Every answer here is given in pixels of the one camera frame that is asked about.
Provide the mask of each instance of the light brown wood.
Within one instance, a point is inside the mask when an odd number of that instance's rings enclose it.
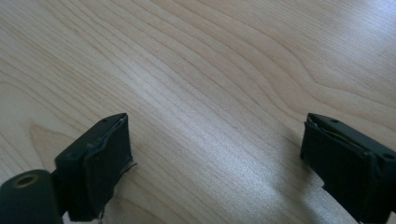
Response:
[[[127,112],[138,165],[105,223],[355,223],[303,121],[395,149],[395,22],[386,0],[1,1],[0,183]]]

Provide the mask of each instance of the wood grain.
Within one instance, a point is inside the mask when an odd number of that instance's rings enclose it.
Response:
[[[395,22],[389,0],[1,1],[0,183],[127,112],[138,166],[105,223],[354,223],[303,121],[395,149]]]

